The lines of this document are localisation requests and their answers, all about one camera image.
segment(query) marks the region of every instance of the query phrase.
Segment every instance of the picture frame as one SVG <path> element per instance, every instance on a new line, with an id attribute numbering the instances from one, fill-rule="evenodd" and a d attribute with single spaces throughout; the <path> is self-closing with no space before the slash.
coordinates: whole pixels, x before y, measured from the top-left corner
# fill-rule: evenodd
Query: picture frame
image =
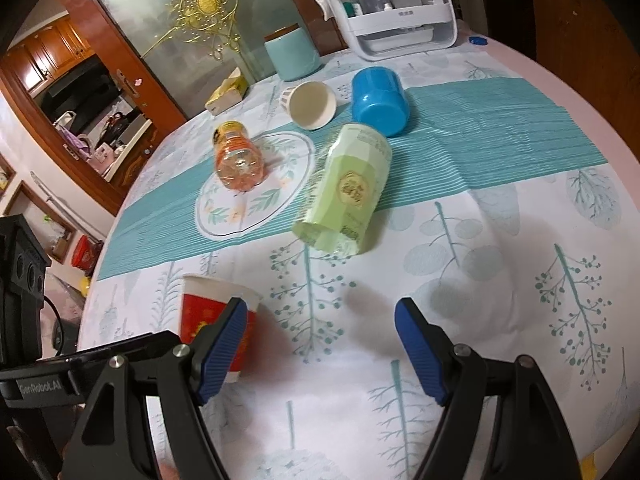
<path id="1" fill-rule="evenodd" d="M 7 162 L 0 153 L 0 198 L 2 198 L 8 189 L 11 181 L 14 179 L 15 170 Z"/>

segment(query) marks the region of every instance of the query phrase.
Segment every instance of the light green cylindrical container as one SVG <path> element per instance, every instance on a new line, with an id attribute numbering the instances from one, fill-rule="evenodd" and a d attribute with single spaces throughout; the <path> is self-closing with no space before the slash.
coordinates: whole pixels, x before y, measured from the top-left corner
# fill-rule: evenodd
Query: light green cylindrical container
<path id="1" fill-rule="evenodd" d="M 358 254 L 390 165 L 384 136 L 365 124 L 345 124 L 311 177 L 294 234 L 327 253 Z"/>

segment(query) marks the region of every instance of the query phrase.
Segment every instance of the teal striped table runner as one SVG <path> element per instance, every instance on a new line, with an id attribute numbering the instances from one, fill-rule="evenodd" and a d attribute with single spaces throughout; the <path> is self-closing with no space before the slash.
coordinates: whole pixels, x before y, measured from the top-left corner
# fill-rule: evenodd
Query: teal striped table runner
<path id="1" fill-rule="evenodd" d="M 378 209 L 606 162 L 567 111 L 524 79 L 451 82 L 406 93 L 412 106 L 409 133 L 390 139 L 392 167 Z M 329 132 L 349 121 L 351 111 L 345 107 L 330 124 L 314 132 L 304 132 L 292 123 L 275 131 L 302 132 L 318 148 Z M 302 196 L 247 234 L 224 240 L 202 236 L 194 220 L 194 203 L 211 172 L 212 160 L 205 160 L 127 208 L 98 278 L 290 229 Z"/>

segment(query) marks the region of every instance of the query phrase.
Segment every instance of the red paper cup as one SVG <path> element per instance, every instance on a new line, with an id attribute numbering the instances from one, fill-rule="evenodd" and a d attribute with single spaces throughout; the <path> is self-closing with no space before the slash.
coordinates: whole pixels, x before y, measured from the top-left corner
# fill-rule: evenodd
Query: red paper cup
<path id="1" fill-rule="evenodd" d="M 256 292 L 242 285 L 198 274 L 184 275 L 180 319 L 180 339 L 183 343 L 190 343 L 203 326 L 213 323 L 231 298 L 243 300 L 246 303 L 248 315 L 242 341 L 225 378 L 227 383 L 238 380 L 246 347 L 254 327 L 260 297 Z"/>

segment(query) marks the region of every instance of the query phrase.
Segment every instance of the blue cup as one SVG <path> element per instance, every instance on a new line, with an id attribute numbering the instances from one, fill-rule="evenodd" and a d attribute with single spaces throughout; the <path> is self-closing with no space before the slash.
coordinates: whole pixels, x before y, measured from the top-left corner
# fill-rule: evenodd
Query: blue cup
<path id="1" fill-rule="evenodd" d="M 351 116 L 385 137 L 399 134 L 409 120 L 409 103 L 398 74 L 383 66 L 360 70 L 352 81 Z"/>

